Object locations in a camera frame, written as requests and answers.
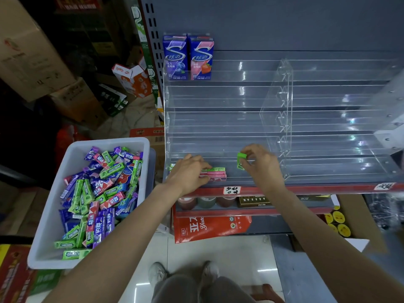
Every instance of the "gray pants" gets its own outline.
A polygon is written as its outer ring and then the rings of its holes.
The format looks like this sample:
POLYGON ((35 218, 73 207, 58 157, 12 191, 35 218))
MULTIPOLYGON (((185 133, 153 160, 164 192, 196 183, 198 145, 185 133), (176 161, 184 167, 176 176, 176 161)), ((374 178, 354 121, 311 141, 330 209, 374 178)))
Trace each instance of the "gray pants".
MULTIPOLYGON (((203 289, 200 295, 203 303, 255 303, 239 285, 224 276, 203 289)), ((151 303, 198 303, 198 286, 191 277, 175 274, 157 283, 151 303)))

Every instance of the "price label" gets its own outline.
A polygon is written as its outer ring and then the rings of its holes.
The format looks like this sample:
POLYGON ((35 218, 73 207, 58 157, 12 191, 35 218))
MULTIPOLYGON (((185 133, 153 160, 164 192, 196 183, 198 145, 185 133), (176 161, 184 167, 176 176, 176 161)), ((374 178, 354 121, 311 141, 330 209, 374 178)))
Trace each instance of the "price label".
POLYGON ((373 190, 390 190, 393 186, 394 183, 380 183, 377 184, 375 188, 373 188, 373 190))
POLYGON ((223 188, 224 195, 238 195, 241 191, 241 186, 229 186, 223 188))

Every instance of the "yellow round lid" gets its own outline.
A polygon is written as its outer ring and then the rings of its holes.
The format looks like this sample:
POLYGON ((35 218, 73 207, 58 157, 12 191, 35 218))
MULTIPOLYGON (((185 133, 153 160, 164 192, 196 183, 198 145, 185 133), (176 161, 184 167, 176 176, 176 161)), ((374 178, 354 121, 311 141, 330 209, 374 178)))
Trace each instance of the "yellow round lid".
POLYGON ((334 211, 332 213, 332 217, 334 218, 334 220, 338 223, 344 223, 345 222, 345 216, 343 213, 339 212, 339 211, 334 211))
POLYGON ((328 223, 328 226, 329 226, 330 228, 332 228, 332 230, 333 230, 335 233, 338 234, 338 229, 336 228, 335 225, 328 223))
POLYGON ((338 232, 344 237, 351 236, 351 230, 345 224, 338 224, 338 232))
POLYGON ((332 214, 324 214, 324 216, 326 217, 327 223, 332 223, 334 221, 332 214))

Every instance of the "left hand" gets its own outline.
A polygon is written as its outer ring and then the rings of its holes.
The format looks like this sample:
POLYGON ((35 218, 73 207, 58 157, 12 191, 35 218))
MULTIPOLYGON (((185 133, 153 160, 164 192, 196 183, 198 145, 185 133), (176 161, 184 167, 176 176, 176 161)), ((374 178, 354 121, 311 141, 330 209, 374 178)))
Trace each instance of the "left hand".
POLYGON ((180 191, 180 198, 208 183, 209 176, 199 178, 199 174, 203 169, 210 168, 212 166, 205 162, 202 156, 187 154, 184 159, 180 159, 175 163, 174 168, 167 177, 166 184, 177 187, 180 191))

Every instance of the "gray sneaker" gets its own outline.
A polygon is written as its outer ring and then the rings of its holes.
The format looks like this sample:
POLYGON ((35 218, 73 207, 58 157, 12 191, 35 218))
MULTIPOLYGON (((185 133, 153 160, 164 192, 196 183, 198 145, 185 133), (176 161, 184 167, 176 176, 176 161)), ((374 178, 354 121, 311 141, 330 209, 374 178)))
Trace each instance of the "gray sneaker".
POLYGON ((151 287, 154 289, 154 286, 161 281, 167 279, 168 272, 164 269, 163 265, 160 263, 154 263, 149 268, 149 282, 151 287))
POLYGON ((213 261, 207 261, 202 270, 200 289, 211 286, 219 277, 219 267, 213 261))

